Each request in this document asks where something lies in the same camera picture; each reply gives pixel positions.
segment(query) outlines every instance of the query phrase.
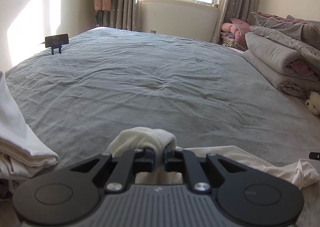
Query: folded white cloth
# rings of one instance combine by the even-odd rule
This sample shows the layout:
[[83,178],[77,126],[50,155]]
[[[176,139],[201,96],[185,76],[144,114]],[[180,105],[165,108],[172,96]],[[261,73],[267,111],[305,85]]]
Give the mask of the folded white cloth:
[[26,180],[58,162],[26,124],[0,71],[0,178]]
[[[121,156],[126,150],[135,148],[152,148],[156,153],[155,171],[152,173],[142,172],[137,174],[136,183],[144,184],[178,184],[182,183],[180,173],[164,171],[162,157],[164,147],[171,145],[173,149],[177,141],[173,134],[161,129],[149,129],[137,127],[122,131],[107,148],[114,156]],[[246,166],[258,169],[265,173],[280,177],[291,182],[299,189],[312,185],[319,181],[320,176],[308,159],[299,159],[297,163],[277,167],[272,164],[236,147],[221,146],[208,148],[189,148],[198,157],[205,157],[207,153],[217,153],[230,158]]]

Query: window sill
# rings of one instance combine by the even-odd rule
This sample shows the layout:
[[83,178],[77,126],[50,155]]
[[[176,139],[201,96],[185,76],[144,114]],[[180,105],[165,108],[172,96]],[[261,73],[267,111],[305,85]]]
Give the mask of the window sill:
[[140,1],[152,1],[152,2],[162,2],[162,3],[170,3],[170,4],[178,4],[178,5],[185,5],[185,6],[192,6],[196,8],[204,8],[207,10],[212,10],[212,11],[219,11],[219,8],[213,6],[213,5],[202,5],[198,4],[192,0],[140,0]]

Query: gray pillow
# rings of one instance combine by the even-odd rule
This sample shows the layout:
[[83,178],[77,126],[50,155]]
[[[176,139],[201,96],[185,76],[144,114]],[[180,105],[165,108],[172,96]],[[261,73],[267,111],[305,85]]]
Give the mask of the gray pillow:
[[320,50],[320,27],[306,22],[284,19],[278,16],[252,12],[259,26],[272,28]]
[[300,21],[300,22],[307,22],[307,23],[311,23],[311,24],[314,24],[314,25],[320,27],[320,21],[297,19],[297,18],[294,18],[294,17],[291,16],[291,15],[288,15],[288,16],[287,16],[287,19],[289,19],[289,20],[295,20],[295,21]]

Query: gray folded quilt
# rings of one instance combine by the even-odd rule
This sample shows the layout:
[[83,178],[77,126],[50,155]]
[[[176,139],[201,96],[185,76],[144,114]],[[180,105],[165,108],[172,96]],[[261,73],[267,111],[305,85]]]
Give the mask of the gray folded quilt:
[[263,36],[264,38],[271,39],[281,45],[297,50],[306,60],[308,67],[320,75],[320,51],[318,49],[272,28],[252,26],[250,30],[258,36]]
[[245,38],[250,52],[278,73],[314,82],[318,81],[318,76],[311,70],[302,75],[292,69],[291,65],[298,60],[306,63],[306,59],[296,49],[252,32],[247,33]]
[[242,57],[258,70],[271,85],[282,93],[308,99],[311,91],[320,91],[320,81],[310,81],[297,77],[282,75],[261,61],[250,50],[245,51]]

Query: silver screw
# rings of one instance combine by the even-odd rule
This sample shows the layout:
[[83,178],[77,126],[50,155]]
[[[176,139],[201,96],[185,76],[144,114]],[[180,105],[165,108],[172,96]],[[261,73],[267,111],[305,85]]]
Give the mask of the silver screw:
[[122,189],[122,184],[120,183],[110,183],[107,185],[109,191],[120,191]]
[[207,191],[210,188],[210,185],[204,182],[196,183],[195,189],[198,191]]

